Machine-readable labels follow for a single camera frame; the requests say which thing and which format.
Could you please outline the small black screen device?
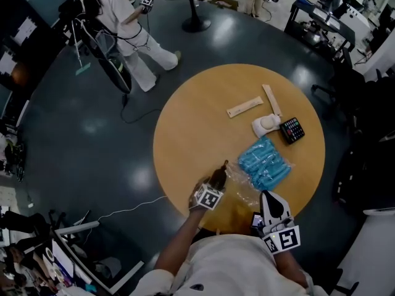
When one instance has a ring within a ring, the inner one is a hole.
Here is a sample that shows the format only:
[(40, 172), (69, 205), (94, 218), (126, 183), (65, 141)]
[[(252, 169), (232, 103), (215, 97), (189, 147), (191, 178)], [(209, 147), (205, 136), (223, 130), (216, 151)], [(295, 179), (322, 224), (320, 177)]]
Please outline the small black screen device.
[(252, 215), (250, 228), (258, 229), (263, 223), (263, 217), (258, 212), (254, 212)]

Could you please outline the black office chair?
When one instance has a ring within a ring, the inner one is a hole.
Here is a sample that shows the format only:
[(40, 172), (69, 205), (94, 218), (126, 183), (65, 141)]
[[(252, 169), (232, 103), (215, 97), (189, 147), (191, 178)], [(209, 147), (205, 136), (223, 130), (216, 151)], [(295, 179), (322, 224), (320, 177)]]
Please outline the black office chair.
[(375, 141), (395, 139), (395, 73), (376, 74), (375, 81), (365, 81), (355, 70), (338, 72), (329, 81), (331, 89), (314, 84), (311, 90), (327, 93), (332, 104), (326, 115), (340, 108), (353, 132)]

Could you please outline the cart with clothes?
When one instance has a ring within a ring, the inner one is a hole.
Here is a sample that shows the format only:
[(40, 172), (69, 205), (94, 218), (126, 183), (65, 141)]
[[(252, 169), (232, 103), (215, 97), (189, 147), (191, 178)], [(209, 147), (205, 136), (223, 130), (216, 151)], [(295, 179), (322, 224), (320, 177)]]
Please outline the cart with clothes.
[(0, 118), (0, 176), (16, 176), (22, 182), (25, 176), (27, 147), (21, 133)]

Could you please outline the person's left forearm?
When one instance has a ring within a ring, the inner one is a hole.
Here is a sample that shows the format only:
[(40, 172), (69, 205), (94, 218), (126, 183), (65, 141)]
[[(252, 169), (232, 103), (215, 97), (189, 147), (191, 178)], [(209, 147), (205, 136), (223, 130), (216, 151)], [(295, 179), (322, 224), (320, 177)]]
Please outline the person's left forearm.
[(205, 208), (193, 208), (189, 216), (177, 231), (173, 239), (161, 251), (155, 263), (154, 269), (161, 269), (176, 275), (188, 256), (189, 248), (199, 228)]

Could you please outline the person's left hand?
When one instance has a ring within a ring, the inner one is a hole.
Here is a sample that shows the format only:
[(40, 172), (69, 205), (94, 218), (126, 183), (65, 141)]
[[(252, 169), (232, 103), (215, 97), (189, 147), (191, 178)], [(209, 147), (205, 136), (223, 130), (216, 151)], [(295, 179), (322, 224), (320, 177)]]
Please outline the person's left hand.
[(205, 210), (205, 208), (203, 208), (202, 206), (198, 205), (197, 200), (196, 200), (196, 196), (195, 194), (197, 193), (198, 190), (200, 190), (201, 185), (208, 183), (210, 180), (209, 176), (203, 177), (201, 178), (196, 185), (194, 186), (194, 189), (188, 199), (188, 210), (189, 212), (192, 212), (193, 210)]

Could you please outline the black calculator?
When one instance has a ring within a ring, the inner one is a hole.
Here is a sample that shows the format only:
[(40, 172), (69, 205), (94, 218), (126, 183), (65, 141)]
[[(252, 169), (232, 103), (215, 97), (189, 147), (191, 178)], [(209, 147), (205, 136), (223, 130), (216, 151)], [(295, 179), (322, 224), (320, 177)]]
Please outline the black calculator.
[(295, 117), (280, 123), (279, 128), (288, 144), (293, 144), (305, 136), (300, 122)]

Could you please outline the black desk with white legs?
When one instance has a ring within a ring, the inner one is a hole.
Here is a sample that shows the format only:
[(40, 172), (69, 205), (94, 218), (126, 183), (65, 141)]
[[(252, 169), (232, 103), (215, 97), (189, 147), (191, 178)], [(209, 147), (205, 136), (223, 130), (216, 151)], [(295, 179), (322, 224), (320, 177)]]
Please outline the black desk with white legs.
[(146, 263), (135, 255), (134, 246), (117, 242), (98, 221), (54, 230), (59, 248), (74, 265), (74, 273), (96, 285), (108, 296), (128, 294)]

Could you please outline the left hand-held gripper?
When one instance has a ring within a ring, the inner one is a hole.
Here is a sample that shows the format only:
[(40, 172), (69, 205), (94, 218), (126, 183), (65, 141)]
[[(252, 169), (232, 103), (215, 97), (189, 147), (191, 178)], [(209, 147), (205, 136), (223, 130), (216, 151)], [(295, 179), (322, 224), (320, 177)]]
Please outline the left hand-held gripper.
[(214, 210), (225, 193), (209, 184), (209, 179), (202, 179), (194, 190), (194, 210)]

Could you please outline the black metal frame desk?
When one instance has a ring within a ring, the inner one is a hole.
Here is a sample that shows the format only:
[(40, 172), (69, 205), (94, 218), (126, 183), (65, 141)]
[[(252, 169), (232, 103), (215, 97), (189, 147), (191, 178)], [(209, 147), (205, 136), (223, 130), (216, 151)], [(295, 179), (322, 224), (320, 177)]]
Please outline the black metal frame desk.
[(295, 0), (284, 32), (310, 47), (327, 61), (351, 62), (356, 45), (354, 30), (309, 0)]

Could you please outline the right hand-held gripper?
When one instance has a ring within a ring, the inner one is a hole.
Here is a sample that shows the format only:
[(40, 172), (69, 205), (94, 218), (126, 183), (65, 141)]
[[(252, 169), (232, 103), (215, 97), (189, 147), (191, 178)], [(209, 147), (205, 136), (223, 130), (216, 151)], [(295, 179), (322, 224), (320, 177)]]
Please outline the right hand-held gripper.
[[(259, 237), (271, 254), (289, 251), (301, 245), (299, 226), (294, 224), (288, 202), (272, 191), (260, 194), (262, 224), (258, 227)], [(269, 221), (280, 221), (268, 225)]]

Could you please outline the person's light shirt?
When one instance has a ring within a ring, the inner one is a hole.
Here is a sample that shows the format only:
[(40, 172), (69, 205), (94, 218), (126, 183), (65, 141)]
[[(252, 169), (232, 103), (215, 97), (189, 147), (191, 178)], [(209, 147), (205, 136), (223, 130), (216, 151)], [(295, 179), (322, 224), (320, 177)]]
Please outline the person's light shirt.
[(319, 296), (322, 289), (304, 273), (307, 287), (286, 278), (259, 238), (221, 235), (191, 246), (177, 275), (154, 269), (130, 296)]

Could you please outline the clear bag of blue items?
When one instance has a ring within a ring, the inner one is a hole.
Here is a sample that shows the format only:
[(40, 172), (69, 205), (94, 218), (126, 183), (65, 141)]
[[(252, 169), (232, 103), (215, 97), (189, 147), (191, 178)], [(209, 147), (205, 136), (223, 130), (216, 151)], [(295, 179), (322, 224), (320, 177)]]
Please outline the clear bag of blue items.
[(259, 138), (226, 165), (226, 174), (237, 185), (236, 194), (247, 206), (258, 205), (262, 191), (273, 191), (292, 171), (294, 164), (284, 158), (271, 139)]

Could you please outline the mop with teal head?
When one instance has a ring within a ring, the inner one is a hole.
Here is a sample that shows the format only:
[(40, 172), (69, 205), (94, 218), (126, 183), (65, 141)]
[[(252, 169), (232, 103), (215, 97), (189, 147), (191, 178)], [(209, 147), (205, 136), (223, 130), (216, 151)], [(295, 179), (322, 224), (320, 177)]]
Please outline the mop with teal head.
[(78, 75), (82, 74), (83, 72), (87, 71), (87, 69), (90, 68), (91, 63), (88, 62), (86, 65), (83, 65), (83, 63), (81, 61), (81, 57), (80, 57), (80, 51), (79, 51), (78, 45), (77, 45), (78, 44), (77, 43), (77, 35), (76, 35), (76, 32), (75, 32), (75, 25), (74, 25), (73, 20), (71, 21), (71, 27), (72, 27), (72, 33), (73, 33), (74, 46), (75, 46), (75, 50), (76, 50), (76, 53), (77, 53), (78, 62), (80, 64), (80, 68), (78, 68), (76, 70), (76, 72), (75, 72), (75, 75), (78, 76)]

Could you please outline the person's right forearm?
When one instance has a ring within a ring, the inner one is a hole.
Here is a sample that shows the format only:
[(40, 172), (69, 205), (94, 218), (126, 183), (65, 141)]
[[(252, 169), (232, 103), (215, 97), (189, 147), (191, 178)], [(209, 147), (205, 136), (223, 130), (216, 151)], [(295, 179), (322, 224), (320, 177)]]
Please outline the person's right forearm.
[(302, 268), (289, 250), (275, 254), (273, 257), (276, 268), (281, 275), (304, 288), (308, 287)]

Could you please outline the white machine housing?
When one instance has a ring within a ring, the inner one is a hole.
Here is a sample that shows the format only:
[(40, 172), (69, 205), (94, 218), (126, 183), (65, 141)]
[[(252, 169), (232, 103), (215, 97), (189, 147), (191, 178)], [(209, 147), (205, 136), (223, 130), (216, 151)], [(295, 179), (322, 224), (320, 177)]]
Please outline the white machine housing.
[(395, 207), (366, 212), (338, 284), (350, 289), (357, 282), (351, 296), (395, 296)]

